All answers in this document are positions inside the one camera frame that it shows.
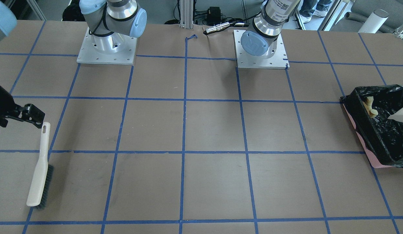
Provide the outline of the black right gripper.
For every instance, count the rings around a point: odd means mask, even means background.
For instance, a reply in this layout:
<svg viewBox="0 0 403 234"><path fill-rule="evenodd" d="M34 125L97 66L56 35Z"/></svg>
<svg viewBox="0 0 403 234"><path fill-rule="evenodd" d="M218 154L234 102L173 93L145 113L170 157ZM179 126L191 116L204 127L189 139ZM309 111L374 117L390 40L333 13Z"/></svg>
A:
<svg viewBox="0 0 403 234"><path fill-rule="evenodd" d="M25 121L41 129L44 117L45 113L33 104L26 104L21 108L14 102L12 95L0 85L0 126L2 128L7 127L8 118L20 122Z"/></svg>

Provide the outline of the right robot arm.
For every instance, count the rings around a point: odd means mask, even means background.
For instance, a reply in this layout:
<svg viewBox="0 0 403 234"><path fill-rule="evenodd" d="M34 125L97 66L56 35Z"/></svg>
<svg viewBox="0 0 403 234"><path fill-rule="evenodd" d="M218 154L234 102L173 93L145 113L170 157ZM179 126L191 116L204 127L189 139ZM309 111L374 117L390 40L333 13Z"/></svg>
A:
<svg viewBox="0 0 403 234"><path fill-rule="evenodd" d="M132 39L142 36L147 12L136 0L81 0L81 14L88 25L85 37L97 55L119 56L130 49ZM16 104L13 96L0 85L0 127L8 120L28 122L36 128L44 125L45 113L33 104Z"/></svg>

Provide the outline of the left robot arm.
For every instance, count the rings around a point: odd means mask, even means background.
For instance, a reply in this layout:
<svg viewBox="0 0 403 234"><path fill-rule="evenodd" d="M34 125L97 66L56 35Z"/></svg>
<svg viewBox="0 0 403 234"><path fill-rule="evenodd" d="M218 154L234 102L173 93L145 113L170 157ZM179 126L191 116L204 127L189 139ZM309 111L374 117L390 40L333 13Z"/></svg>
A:
<svg viewBox="0 0 403 234"><path fill-rule="evenodd" d="M277 48L277 39L283 24L288 21L299 0L266 0L242 34L240 44L252 56L271 58Z"/></svg>

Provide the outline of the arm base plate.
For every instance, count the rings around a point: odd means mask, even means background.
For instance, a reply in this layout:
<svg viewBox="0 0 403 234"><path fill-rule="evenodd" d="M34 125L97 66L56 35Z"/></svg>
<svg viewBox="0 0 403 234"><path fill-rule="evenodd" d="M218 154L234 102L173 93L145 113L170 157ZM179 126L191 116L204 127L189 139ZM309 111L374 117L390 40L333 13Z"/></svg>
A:
<svg viewBox="0 0 403 234"><path fill-rule="evenodd" d="M107 37L89 34L87 28L77 62L80 64L133 65L138 38L114 33Z"/></svg>
<svg viewBox="0 0 403 234"><path fill-rule="evenodd" d="M288 69L290 67L282 36L265 38L253 31L234 30L238 68Z"/></svg>

